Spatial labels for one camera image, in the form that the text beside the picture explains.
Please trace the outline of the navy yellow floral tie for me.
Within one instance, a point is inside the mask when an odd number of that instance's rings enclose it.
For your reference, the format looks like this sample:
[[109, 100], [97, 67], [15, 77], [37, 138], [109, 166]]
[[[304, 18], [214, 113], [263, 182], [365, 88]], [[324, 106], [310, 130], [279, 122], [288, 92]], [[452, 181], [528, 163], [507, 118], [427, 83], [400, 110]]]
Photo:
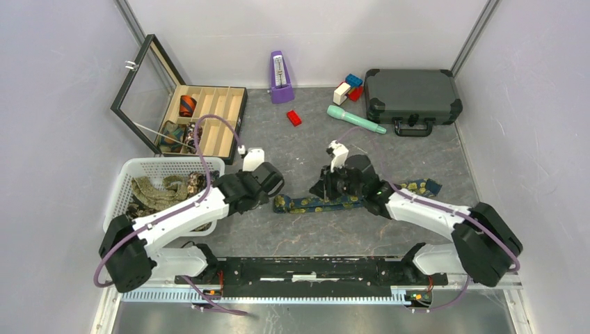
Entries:
[[[443, 186], [433, 179], [425, 178], [402, 182], [398, 184], [398, 187], [425, 198], [434, 198], [440, 193]], [[362, 198], [355, 196], [342, 196], [335, 200], [324, 200], [318, 197], [291, 198], [285, 194], [279, 194], [273, 199], [273, 212], [275, 214], [333, 212], [362, 207]]]

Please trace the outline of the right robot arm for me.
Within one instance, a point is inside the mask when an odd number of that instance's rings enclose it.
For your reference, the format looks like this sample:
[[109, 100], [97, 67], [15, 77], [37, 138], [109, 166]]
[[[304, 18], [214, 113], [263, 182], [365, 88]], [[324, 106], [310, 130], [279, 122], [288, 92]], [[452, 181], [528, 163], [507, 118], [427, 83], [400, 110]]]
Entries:
[[493, 206], [451, 205], [419, 196], [380, 178], [366, 155], [353, 155], [338, 167], [324, 166], [310, 193], [329, 200], [354, 196], [375, 216], [447, 238], [447, 244], [419, 246], [402, 264], [402, 276], [411, 284], [435, 273], [457, 273], [495, 287], [506, 273], [520, 268], [523, 244]]

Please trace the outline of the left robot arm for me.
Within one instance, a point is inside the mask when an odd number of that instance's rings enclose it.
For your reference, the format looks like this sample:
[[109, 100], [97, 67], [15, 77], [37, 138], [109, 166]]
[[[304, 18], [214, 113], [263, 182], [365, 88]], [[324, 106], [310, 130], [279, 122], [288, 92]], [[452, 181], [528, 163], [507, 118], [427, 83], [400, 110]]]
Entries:
[[164, 267], [160, 250], [171, 241], [209, 222], [255, 209], [284, 184], [282, 173], [263, 162], [254, 170], [222, 175], [198, 195], [151, 216], [113, 218], [99, 247], [94, 284], [113, 285], [120, 293], [139, 288]]

